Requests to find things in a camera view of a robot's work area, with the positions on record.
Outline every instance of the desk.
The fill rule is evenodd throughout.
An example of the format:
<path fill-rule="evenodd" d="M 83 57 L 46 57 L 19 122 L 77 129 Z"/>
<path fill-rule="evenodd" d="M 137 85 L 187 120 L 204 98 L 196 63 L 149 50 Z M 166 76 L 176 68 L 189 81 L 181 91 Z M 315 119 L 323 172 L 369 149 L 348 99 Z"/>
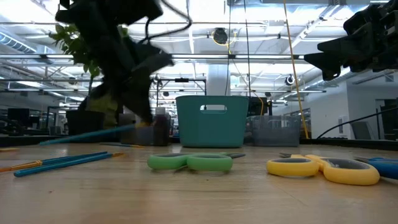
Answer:
<path fill-rule="evenodd" d="M 170 147 L 64 144 L 22 147 L 0 153 L 0 165 L 95 151 L 126 152 L 128 157 L 81 164 L 15 178 L 0 174 L 0 223 L 396 223 L 398 182 L 368 187 L 328 182 L 323 175 L 289 179 L 267 174 L 266 160 L 278 153 L 352 158 L 398 152 L 333 146 L 300 148 L 182 149 Z M 165 152 L 244 152 L 229 174 L 154 172 L 150 154 Z"/>

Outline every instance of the teal plastic bin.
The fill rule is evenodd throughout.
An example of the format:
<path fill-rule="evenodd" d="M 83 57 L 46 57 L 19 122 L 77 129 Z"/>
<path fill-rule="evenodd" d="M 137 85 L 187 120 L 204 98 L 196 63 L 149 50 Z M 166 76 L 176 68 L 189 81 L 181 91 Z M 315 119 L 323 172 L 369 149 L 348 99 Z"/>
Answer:
<path fill-rule="evenodd" d="M 241 147 L 243 145 L 249 104 L 247 97 L 179 96 L 176 102 L 182 146 Z M 216 106 L 219 107 L 217 110 L 209 110 L 215 105 L 219 105 Z"/>

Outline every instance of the blue rod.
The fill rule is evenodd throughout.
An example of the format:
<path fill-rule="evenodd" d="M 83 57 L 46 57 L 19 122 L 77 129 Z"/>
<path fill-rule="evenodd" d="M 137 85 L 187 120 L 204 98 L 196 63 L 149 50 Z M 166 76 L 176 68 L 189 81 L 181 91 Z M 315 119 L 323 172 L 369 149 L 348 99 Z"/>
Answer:
<path fill-rule="evenodd" d="M 50 165 L 46 165 L 46 166 L 39 166 L 39 167 L 35 167 L 35 168 L 19 170 L 14 173 L 14 176 L 23 177 L 26 175 L 36 174 L 36 173 L 44 172 L 44 171 L 48 171 L 48 170 L 54 170 L 54 169 L 59 169 L 59 168 L 63 168 L 63 167 L 83 164 L 86 162 L 93 162 L 93 161 L 98 161 L 101 159 L 107 159 L 112 156 L 113 156 L 113 154 L 108 153 L 108 154 L 102 154 L 102 155 L 98 155 L 98 156 L 90 156 L 90 157 L 86 157 L 86 158 L 82 158 L 82 159 L 77 159 L 74 161 L 60 162 L 60 163 L 50 164 Z"/>
<path fill-rule="evenodd" d="M 108 152 L 96 152 L 96 153 L 91 153 L 91 154 L 84 154 L 84 155 L 79 155 L 79 156 L 65 156 L 65 157 L 59 157 L 59 158 L 54 158 L 54 159 L 44 159 L 42 160 L 42 166 L 44 165 L 49 165 L 49 164 L 54 164 L 58 162 L 66 162 L 66 161 L 72 161 L 75 159 L 81 159 L 85 157 L 90 157 L 90 156 L 98 156 L 102 154 L 107 154 Z"/>
<path fill-rule="evenodd" d="M 94 137 L 94 136 L 100 136 L 103 134 L 111 134 L 111 133 L 116 133 L 116 132 L 121 132 L 121 131 L 127 131 L 130 129 L 134 129 L 135 127 L 136 127 L 135 124 L 129 124 L 129 125 L 125 125 L 125 126 L 121 126 L 121 127 L 117 127 L 117 128 L 107 129 L 107 130 L 93 131 L 90 133 L 78 134 L 78 135 L 70 136 L 70 137 L 66 137 L 66 138 L 44 141 L 44 142 L 40 142 L 39 145 L 47 146 L 50 144 L 66 143 L 66 142 L 70 142 L 73 140 L 81 140 L 81 139 L 90 138 L 90 137 Z"/>

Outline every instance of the green scissors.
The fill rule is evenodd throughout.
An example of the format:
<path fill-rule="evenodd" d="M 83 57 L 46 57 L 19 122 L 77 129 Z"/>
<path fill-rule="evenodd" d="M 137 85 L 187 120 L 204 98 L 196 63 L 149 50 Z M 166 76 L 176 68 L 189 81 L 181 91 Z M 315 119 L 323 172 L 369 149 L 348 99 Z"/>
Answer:
<path fill-rule="evenodd" d="M 243 153 L 157 154 L 150 156 L 147 164 L 154 170 L 178 170 L 187 166 L 192 170 L 229 171 L 232 159 L 243 156 Z"/>

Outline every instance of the white pillar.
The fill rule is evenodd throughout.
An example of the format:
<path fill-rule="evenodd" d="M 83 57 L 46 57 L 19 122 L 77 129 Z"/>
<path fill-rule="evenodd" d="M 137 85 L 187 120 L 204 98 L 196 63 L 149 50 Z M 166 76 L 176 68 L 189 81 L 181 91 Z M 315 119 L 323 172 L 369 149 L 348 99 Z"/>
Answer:
<path fill-rule="evenodd" d="M 227 65 L 209 65 L 207 73 L 207 95 L 231 95 L 230 72 Z"/>

